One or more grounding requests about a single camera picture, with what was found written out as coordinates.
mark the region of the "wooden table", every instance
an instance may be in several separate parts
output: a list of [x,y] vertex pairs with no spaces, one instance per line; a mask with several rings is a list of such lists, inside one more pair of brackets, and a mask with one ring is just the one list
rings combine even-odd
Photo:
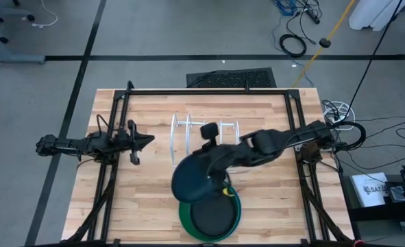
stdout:
[[[306,123],[317,119],[323,121],[317,90],[299,89],[299,92]],[[97,90],[88,132],[97,130],[96,114],[109,119],[113,94],[114,90],[111,89]],[[135,121],[140,133],[155,135],[155,141],[138,153],[141,161],[138,166],[130,163],[129,153],[123,153],[120,157],[109,242],[114,238],[121,239],[122,243],[198,242],[182,228],[177,212],[178,201],[170,188],[173,173],[170,154],[173,113],[177,113],[178,119],[182,120],[185,120],[187,113],[194,121],[237,120],[241,135],[261,128],[289,129],[286,102],[281,95],[131,95],[127,119]],[[179,127],[175,133],[174,150],[178,162],[185,157],[184,133],[184,127]],[[225,128],[224,135],[224,143],[234,142],[231,128]],[[199,128],[194,126],[191,129],[191,150],[200,148],[203,142]],[[323,156],[324,162],[335,165],[329,156]],[[91,210],[98,173],[99,165],[92,161],[79,167],[63,239],[75,232]],[[285,150],[280,158],[271,163],[241,169],[231,177],[243,212],[234,234],[222,243],[298,244],[301,238],[309,238],[292,148]],[[333,169],[318,164],[317,178],[324,208],[341,230],[348,237],[353,237],[339,175]],[[318,217],[314,209],[312,213],[320,239]],[[102,215],[103,210],[96,236],[100,233]]]

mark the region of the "cable coil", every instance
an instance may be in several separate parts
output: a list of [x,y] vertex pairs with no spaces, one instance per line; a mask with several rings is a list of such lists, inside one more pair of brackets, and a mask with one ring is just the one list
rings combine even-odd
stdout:
[[[293,52],[289,51],[288,49],[286,49],[286,47],[284,46],[284,41],[288,38],[294,38],[295,40],[298,40],[303,46],[303,51],[296,54],[296,53],[293,53]],[[292,58],[302,57],[304,54],[306,54],[306,51],[307,51],[306,42],[304,42],[304,40],[302,38],[300,38],[298,35],[294,35],[294,34],[285,34],[285,35],[281,36],[280,37],[280,47],[284,52],[286,52]]]

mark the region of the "black metal frame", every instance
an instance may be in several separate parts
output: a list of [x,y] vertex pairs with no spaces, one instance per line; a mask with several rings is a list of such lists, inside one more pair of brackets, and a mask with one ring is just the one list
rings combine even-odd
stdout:
[[[113,103],[112,103],[112,108],[111,108],[111,114],[110,114],[110,128],[108,129],[108,133],[112,133],[112,131],[114,130],[114,124],[115,124],[115,118],[116,118],[116,111],[117,111],[117,106],[119,103],[119,100],[122,98],[123,95],[126,94],[126,91],[124,90],[117,90],[114,92],[114,99],[113,99]],[[133,90],[131,91],[130,95],[283,95],[284,96],[284,100],[286,103],[286,112],[288,115],[288,120],[289,120],[289,126],[290,129],[293,130],[295,129],[295,121],[294,121],[294,116],[293,116],[293,109],[292,109],[292,105],[291,105],[291,99],[295,100],[295,105],[296,105],[296,109],[297,109],[297,114],[299,117],[299,124],[300,126],[305,126],[306,122],[304,119],[304,114],[303,114],[303,110],[302,110],[302,104],[301,104],[301,100],[299,97],[299,91],[297,89],[289,89],[289,90],[280,90],[280,89],[264,89],[264,90],[250,90],[250,89],[232,89],[232,90]],[[125,98],[125,103],[123,103],[123,107],[127,110],[127,104],[129,101],[129,97],[130,95],[128,95]],[[126,110],[123,109],[122,110],[122,114],[121,114],[121,120],[120,122],[124,123],[125,121],[125,117],[126,117]],[[103,190],[103,184],[104,184],[104,180],[105,180],[105,175],[106,175],[106,167],[108,165],[112,166],[112,170],[111,170],[111,177],[115,178],[118,172],[118,161],[115,164],[101,164],[100,170],[99,170],[99,177],[97,180],[97,187],[96,187],[96,192],[95,192],[95,203],[97,203],[100,200],[101,197],[101,192]],[[302,164],[300,164],[299,162],[297,162],[297,169],[298,169],[298,174],[299,174],[299,179],[301,179],[301,177],[304,177],[304,169],[302,167]],[[317,177],[316,177],[316,173],[315,171],[312,170],[312,168],[310,167],[310,174],[312,174],[311,178],[311,182],[312,182],[312,188],[313,188],[313,193],[315,194],[315,196],[317,197],[318,201],[320,203],[321,202],[321,194],[319,191],[319,186],[318,186],[318,181],[317,181]],[[114,186],[115,183],[112,184],[112,193],[114,192]],[[307,223],[307,227],[308,227],[308,232],[309,232],[309,238],[310,241],[316,240],[316,232],[315,232],[315,226],[313,224],[313,216],[312,216],[312,211],[310,208],[310,202],[307,199],[307,197],[302,194],[303,196],[303,202],[304,202],[304,214],[306,216],[306,223]],[[105,207],[105,213],[103,216],[103,225],[101,228],[101,235],[100,235],[100,241],[105,242],[107,240],[108,237],[108,229],[109,229],[109,223],[110,223],[110,214],[111,214],[111,208],[112,208],[112,199],[113,196],[112,194],[108,197],[108,199],[106,200],[106,207]],[[324,224],[323,220],[321,219],[321,217],[319,217],[319,221],[320,221],[320,227],[321,227],[321,232],[323,235],[323,239],[324,240],[329,240],[329,234],[328,234],[328,230],[326,225]],[[87,236],[87,240],[88,241],[93,241],[95,238],[95,230],[97,227],[97,218],[94,219],[93,223],[91,224],[91,227],[89,228],[88,231],[88,236]],[[130,244],[130,246],[146,246],[144,244]],[[178,245],[178,246],[182,246],[182,247],[188,247],[188,246],[198,246],[198,245]],[[289,246],[289,247],[294,247],[294,246],[301,246],[301,244],[284,244],[284,245],[277,245],[277,244],[269,244],[269,245],[265,245],[265,246]]]

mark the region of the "concrete floor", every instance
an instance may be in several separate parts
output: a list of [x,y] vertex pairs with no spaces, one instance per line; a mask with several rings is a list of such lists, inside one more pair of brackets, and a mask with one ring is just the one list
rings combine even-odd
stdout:
[[[4,31],[8,47],[30,54],[48,56],[82,55],[99,6],[99,0],[46,1],[59,15],[51,27],[38,29],[27,21],[6,18]],[[315,40],[328,35],[348,0],[320,0],[320,25],[305,18],[303,24]],[[25,1],[37,20],[50,22],[39,0]],[[269,0],[108,0],[92,55],[195,55],[195,54],[279,54],[272,46],[271,30],[280,13]],[[286,30],[286,19],[278,36]],[[299,30],[293,21],[293,30]],[[326,54],[369,55],[381,32],[354,31],[345,21]],[[317,46],[308,44],[307,54]],[[390,27],[379,54],[405,54],[405,13]],[[368,61],[317,61],[308,76],[321,99],[350,101]],[[69,137],[83,137],[96,89],[123,88],[128,80],[136,88],[182,88],[187,73],[219,69],[271,67],[279,87],[289,87],[301,69],[290,60],[207,61],[91,61],[69,128]],[[0,247],[22,246],[36,208],[50,158],[35,153],[35,143],[47,133],[57,134],[70,98],[80,61],[0,66]],[[301,86],[309,86],[306,81]],[[365,83],[354,103],[356,117],[370,119],[405,115],[405,60],[373,61]],[[365,123],[370,133],[399,119]],[[352,133],[344,133],[349,139]],[[401,143],[393,130],[367,144]],[[359,149],[353,152],[361,165],[373,167],[405,157],[405,149]],[[60,240],[75,177],[75,158],[62,157],[37,244]],[[398,174],[399,165],[378,171]],[[349,167],[345,175],[358,174]],[[405,246],[405,233],[395,222],[360,225],[363,239],[390,237],[374,242]]]

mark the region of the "black mat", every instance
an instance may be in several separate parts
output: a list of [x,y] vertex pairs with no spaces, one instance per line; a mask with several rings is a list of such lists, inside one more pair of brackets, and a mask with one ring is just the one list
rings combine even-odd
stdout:
[[220,70],[187,74],[188,88],[273,88],[277,87],[271,68]]

